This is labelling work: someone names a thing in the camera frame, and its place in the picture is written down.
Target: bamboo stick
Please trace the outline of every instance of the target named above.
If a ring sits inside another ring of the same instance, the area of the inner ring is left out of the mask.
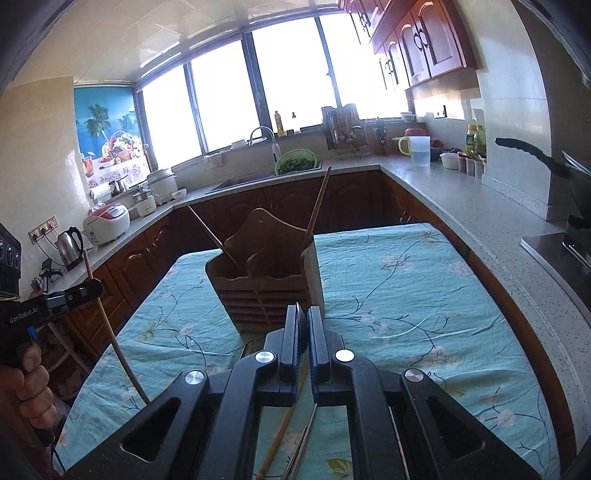
[[[86,250],[83,251],[83,255],[84,255],[84,264],[86,265],[86,273],[88,274],[88,278],[93,279],[94,276],[92,275],[92,268],[90,267],[90,262],[88,261],[88,254],[86,253]],[[95,305],[98,307],[98,309],[100,311],[100,317],[102,319],[104,327],[107,330],[107,335],[109,336],[109,341],[111,342],[111,345],[113,345],[113,350],[115,350],[115,355],[117,355],[119,362],[121,362],[121,365],[123,366],[123,370],[125,370],[125,373],[129,377],[129,380],[131,380],[132,385],[135,387],[139,396],[142,398],[142,400],[145,402],[145,404],[146,405],[149,404],[150,398],[146,395],[146,392],[139,384],[138,379],[134,375],[133,370],[129,366],[129,363],[127,363],[127,360],[125,359],[123,352],[121,351],[121,348],[119,347],[119,342],[117,341],[117,338],[115,337],[113,329],[111,328],[111,324],[109,323],[109,319],[107,317],[107,314],[105,313],[105,308],[103,307],[103,303],[100,300],[100,297],[95,300]]]

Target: green colander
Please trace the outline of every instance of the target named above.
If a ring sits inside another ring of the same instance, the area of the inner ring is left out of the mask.
[[[285,163],[291,162],[293,160],[300,160],[305,158],[306,160],[310,160],[314,162],[314,166],[310,168],[305,168],[305,170],[311,170],[312,168],[316,168],[319,165],[318,157],[316,154],[312,152],[312,150],[306,150],[305,148],[296,148],[295,150],[291,150],[286,154],[282,155],[277,163],[275,163],[275,175],[285,175],[287,173],[292,173],[294,171],[301,171],[301,170],[289,170],[283,173],[279,173],[279,169],[285,165]]]

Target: white pot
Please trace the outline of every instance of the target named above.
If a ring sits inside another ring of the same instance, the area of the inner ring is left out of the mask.
[[[135,208],[137,208],[140,217],[145,217],[156,211],[156,199],[154,196],[150,196],[145,200],[136,203]]]
[[[159,205],[169,202],[173,198],[173,193],[178,191],[177,180],[174,174],[162,177],[154,182],[148,183],[148,188],[156,197],[156,203]]]

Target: ceiling tile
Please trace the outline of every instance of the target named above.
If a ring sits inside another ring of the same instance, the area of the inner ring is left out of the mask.
[[[180,0],[170,0],[144,17],[144,21],[166,27],[195,11],[191,6]]]
[[[192,37],[211,26],[212,20],[209,17],[200,10],[194,10],[193,13],[178,22],[168,25],[168,28],[185,37]]]
[[[200,8],[200,11],[218,25],[226,19],[234,18],[234,0],[209,0]]]

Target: green vegetable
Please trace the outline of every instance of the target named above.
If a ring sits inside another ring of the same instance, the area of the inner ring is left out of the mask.
[[[314,168],[314,160],[309,158],[290,158],[277,167],[279,175],[285,175],[292,171],[304,171]]]

